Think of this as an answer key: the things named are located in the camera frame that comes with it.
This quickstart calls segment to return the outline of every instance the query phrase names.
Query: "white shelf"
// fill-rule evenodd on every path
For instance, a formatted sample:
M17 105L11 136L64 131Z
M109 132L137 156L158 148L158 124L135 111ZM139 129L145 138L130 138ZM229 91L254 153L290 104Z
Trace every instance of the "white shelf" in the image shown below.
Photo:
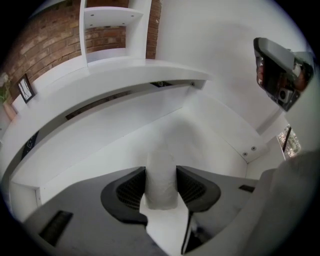
M78 69L36 94L2 137L1 177L28 139L54 118L81 103L130 86L169 80L211 80L202 71L161 60L120 59Z
M175 85L131 94L74 117L28 153L11 181L40 187L106 145L181 108L189 87Z
M104 26L128 26L134 20L142 17L143 13L123 7L90 7L84 9L84 28Z

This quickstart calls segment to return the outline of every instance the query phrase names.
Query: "framed picture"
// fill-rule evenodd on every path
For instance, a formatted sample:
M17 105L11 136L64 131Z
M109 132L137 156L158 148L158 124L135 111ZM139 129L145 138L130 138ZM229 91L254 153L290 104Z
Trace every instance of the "framed picture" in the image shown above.
M23 77L20 78L17 86L25 103L30 101L35 96L34 90L32 90L32 87L29 83L27 74L24 74Z

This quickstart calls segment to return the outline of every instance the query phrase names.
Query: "white wall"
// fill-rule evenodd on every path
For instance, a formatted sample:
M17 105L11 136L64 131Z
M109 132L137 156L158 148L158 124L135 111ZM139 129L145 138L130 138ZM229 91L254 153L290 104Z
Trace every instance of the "white wall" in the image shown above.
M32 188L19 185L13 182L9 184L10 202L13 216L23 222L25 221L36 209L36 191Z
M196 116L176 110L103 147L39 188L42 204L86 179L137 166L146 166L147 155L169 151L177 165L244 178L246 161Z
M176 85L143 91L79 114L41 140L16 167L12 181L42 186L109 143L181 108L188 88Z
M289 122L285 118L285 113L282 112L277 118L272 120L272 123L265 129L262 133L260 133L263 140L267 143L270 141L274 136L279 135L282 133Z
M245 176L247 179L259 180L264 171L277 168L285 160L277 137L272 138L267 145L269 152L248 163Z
M164 0L156 58L213 74L203 90L257 129L277 106L256 82L256 37L306 50L300 31L271 1Z

